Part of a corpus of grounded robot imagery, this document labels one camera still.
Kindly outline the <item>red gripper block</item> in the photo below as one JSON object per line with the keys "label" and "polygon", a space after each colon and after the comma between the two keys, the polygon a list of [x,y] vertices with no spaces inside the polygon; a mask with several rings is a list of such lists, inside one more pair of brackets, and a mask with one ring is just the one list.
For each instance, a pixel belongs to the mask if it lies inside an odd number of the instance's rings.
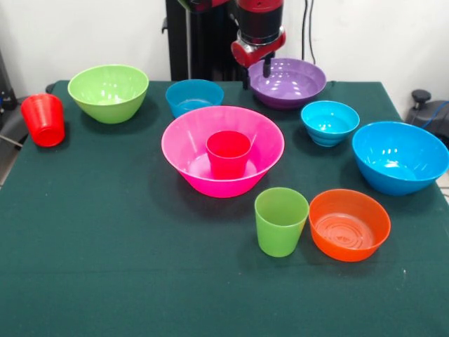
{"label": "red gripper block", "polygon": [[254,44],[246,41],[243,38],[241,30],[237,32],[237,38],[231,44],[231,51],[234,59],[241,66],[242,85],[244,90],[248,90],[250,84],[250,77],[248,74],[248,68],[251,65],[259,62],[264,58],[263,63],[263,76],[269,77],[271,74],[271,60],[277,52],[286,42],[286,31],[280,29],[278,36],[273,41]]}

